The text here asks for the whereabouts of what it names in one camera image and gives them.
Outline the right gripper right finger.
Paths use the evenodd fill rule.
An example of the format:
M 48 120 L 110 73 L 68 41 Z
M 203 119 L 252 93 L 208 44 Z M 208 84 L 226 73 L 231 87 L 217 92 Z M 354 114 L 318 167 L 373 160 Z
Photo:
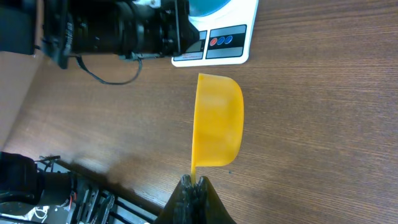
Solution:
M 208 177 L 195 185 L 194 220 L 199 224 L 236 224 L 223 205 Z

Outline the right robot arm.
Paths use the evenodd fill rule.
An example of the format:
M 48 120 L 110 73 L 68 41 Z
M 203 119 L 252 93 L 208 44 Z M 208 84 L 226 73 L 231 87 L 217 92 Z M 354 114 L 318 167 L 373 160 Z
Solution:
M 10 223 L 234 223 L 207 177 L 183 175 L 165 207 L 130 202 L 64 168 L 58 156 L 35 161 L 1 153 L 1 219 Z

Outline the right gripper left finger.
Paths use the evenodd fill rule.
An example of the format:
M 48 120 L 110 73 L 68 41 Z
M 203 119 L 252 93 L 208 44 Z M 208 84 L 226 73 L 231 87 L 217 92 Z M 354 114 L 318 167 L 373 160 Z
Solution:
M 160 215 L 155 219 L 155 224 L 192 224 L 195 222 L 194 205 L 195 189 L 190 175 L 181 176 L 169 201 Z

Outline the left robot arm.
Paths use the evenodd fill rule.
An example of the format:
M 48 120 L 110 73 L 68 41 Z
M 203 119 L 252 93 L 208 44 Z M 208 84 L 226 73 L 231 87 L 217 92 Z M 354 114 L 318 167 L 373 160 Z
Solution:
M 40 49 L 60 68 L 71 57 L 174 57 L 200 38 L 188 1 L 1 1 L 1 51 Z

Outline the yellow measuring scoop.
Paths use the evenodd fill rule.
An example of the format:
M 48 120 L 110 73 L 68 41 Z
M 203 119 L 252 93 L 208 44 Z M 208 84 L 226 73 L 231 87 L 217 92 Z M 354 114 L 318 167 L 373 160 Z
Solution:
M 243 138 L 244 98 L 230 77 L 198 75 L 193 117 L 191 180 L 197 167 L 219 167 L 233 162 Z

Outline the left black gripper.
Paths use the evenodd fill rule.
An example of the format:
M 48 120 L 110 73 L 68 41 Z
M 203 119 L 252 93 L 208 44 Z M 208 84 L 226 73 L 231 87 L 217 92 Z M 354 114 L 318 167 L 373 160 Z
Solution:
M 189 0 L 161 1 L 159 12 L 162 28 L 161 57 L 178 57 L 200 40 L 200 32 L 188 18 Z

